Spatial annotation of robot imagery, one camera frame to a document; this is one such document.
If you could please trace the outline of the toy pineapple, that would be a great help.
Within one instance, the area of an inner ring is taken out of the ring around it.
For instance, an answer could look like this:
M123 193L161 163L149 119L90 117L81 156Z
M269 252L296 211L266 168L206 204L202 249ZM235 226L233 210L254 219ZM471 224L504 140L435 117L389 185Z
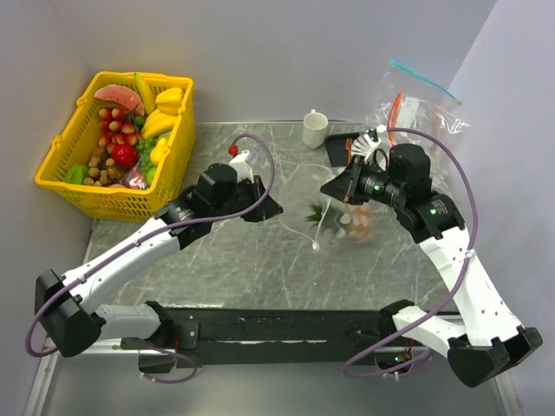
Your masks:
M363 205L312 203L311 212L304 218L317 234L327 234L335 239L368 239L372 230L370 211Z

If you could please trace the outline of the polka dot zip bag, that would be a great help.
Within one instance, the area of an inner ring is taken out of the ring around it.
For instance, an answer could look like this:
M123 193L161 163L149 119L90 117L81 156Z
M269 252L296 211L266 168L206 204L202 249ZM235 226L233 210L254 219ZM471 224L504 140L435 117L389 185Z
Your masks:
M314 251L341 241L370 239L373 221L366 205L347 205L320 192L341 168L300 164L285 180L278 196L284 212L279 223L310 242Z

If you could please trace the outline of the red toy apple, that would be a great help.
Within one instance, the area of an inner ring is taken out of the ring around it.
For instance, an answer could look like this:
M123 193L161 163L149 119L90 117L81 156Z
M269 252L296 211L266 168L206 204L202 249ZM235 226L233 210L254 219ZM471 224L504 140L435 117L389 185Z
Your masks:
M110 156L116 165L125 170L133 168L139 159L136 149L128 144L115 145Z

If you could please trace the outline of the red toy strawberries bunch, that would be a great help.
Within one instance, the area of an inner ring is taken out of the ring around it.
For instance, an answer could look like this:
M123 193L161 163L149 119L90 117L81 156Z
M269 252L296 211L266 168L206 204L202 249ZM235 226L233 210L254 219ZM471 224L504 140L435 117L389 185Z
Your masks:
M123 107L102 107L98 111L98 117L101 129L99 147L104 147L111 153L118 145L138 146L142 139L140 129L144 125L144 118L135 107L131 110Z

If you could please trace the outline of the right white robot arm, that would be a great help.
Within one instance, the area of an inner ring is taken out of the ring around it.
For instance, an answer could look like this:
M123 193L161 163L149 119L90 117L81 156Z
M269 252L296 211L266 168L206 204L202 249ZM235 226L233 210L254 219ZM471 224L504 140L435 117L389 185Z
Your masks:
M536 328L527 328L506 306L481 264L469 230L454 201L437 192L431 161L414 144L393 146L379 164L379 149L350 149L345 170L321 188L345 204L373 200L394 209L399 224L411 235L439 272L449 293L428 312L410 301L384 308L381 340L348 359L343 374L376 349L399 345L407 337L447 358L456 377L477 387L520 364L543 343Z

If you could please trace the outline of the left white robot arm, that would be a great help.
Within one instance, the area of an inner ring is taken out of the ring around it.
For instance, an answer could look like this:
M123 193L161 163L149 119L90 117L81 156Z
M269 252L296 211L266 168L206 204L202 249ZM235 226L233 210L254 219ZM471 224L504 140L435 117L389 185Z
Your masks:
M172 320L156 302L120 308L105 299L146 267L171 256L233 218L258 223L283 213L258 175L212 164L134 234L94 260L62 275L44 271L35 286L33 325L42 325L55 351L69 358L96 341L139 338L153 348L171 341Z

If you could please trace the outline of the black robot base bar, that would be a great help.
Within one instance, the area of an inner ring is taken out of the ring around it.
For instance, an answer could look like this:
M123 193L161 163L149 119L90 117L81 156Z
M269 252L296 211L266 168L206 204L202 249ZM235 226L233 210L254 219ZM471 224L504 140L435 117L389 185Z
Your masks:
M395 329L377 310L159 308L148 342L204 365L346 361Z

